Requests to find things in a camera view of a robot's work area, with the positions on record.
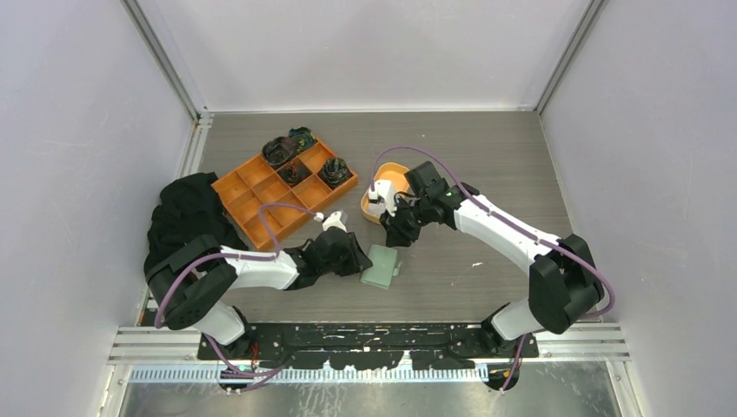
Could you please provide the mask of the green card holder wallet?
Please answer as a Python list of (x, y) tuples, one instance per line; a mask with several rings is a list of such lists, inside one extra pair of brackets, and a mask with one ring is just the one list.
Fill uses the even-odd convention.
[(372, 244), (368, 258), (372, 266), (361, 273), (359, 281), (377, 288), (389, 289), (393, 278), (398, 275), (401, 264), (398, 250)]

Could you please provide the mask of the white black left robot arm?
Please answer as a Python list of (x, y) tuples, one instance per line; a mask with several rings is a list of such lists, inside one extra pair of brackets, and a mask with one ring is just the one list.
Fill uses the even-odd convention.
[(222, 301), (230, 290), (299, 290), (324, 275), (358, 275), (372, 265), (355, 234), (338, 227), (301, 246), (270, 253), (230, 248), (202, 235), (149, 265), (145, 280), (157, 303), (156, 328), (195, 328), (241, 359), (252, 350), (254, 337), (240, 310)]

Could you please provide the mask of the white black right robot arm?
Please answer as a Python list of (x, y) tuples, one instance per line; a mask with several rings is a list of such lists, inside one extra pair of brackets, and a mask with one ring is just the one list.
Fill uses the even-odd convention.
[(482, 344), (496, 357), (518, 338), (546, 330), (563, 334), (605, 298), (606, 285), (587, 242), (533, 228), (494, 205), (464, 182), (450, 185), (426, 161), (404, 173), (408, 190), (376, 179), (365, 193), (377, 211), (389, 247), (407, 248), (431, 223), (469, 235), (508, 258), (528, 278), (527, 295), (497, 309), (481, 322)]

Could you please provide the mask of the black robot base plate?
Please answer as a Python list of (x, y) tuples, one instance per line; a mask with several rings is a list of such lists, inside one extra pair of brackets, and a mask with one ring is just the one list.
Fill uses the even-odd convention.
[(484, 343), (475, 323), (253, 323), (250, 347), (223, 352), (230, 361), (257, 360), (293, 369), (392, 369), (404, 355), (414, 370), (470, 369), (476, 360), (512, 360), (517, 344)]

